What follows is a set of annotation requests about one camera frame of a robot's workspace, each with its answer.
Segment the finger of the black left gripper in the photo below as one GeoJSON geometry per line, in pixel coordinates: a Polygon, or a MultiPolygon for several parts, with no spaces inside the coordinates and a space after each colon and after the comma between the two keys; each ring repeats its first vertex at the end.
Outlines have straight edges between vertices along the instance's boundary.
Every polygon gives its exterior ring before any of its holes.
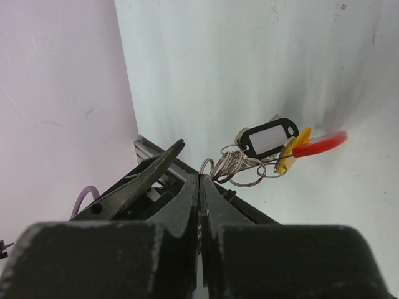
{"type": "Polygon", "coordinates": [[[165,152],[144,160],[133,171],[117,183],[113,191],[106,192],[83,211],[72,218],[73,221],[109,220],[125,211],[169,168],[174,159],[184,148],[185,142],[180,139],[165,152]]]}

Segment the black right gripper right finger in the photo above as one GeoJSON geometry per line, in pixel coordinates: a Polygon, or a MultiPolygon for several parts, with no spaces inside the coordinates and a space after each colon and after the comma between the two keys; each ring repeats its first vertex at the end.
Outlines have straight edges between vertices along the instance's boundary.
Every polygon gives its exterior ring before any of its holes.
{"type": "Polygon", "coordinates": [[[342,225],[256,223],[199,179],[210,298],[388,298],[363,236],[342,225]]]}

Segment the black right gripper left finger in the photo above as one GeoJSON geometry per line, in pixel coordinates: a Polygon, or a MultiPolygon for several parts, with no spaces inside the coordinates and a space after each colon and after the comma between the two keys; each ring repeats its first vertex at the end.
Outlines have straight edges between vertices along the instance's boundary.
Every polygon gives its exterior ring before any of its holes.
{"type": "Polygon", "coordinates": [[[190,298],[199,180],[145,221],[40,222],[1,274],[2,298],[190,298]]]}

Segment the metal key organizer red handle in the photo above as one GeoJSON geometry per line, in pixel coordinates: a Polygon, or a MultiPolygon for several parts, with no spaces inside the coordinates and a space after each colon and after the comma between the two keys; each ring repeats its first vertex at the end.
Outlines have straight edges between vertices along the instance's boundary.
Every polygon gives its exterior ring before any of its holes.
{"type": "Polygon", "coordinates": [[[285,175],[299,158],[314,156],[332,150],[348,139],[346,131],[336,131],[323,136],[311,137],[312,128],[304,128],[297,137],[289,138],[280,152],[264,159],[249,158],[234,142],[236,148],[228,151],[227,146],[220,151],[221,157],[217,161],[207,158],[203,161],[199,173],[205,174],[209,167],[208,176],[219,184],[230,182],[236,187],[253,187],[263,179],[279,178],[285,175]],[[250,183],[239,183],[233,177],[242,171],[255,168],[258,178],[250,183]]]}

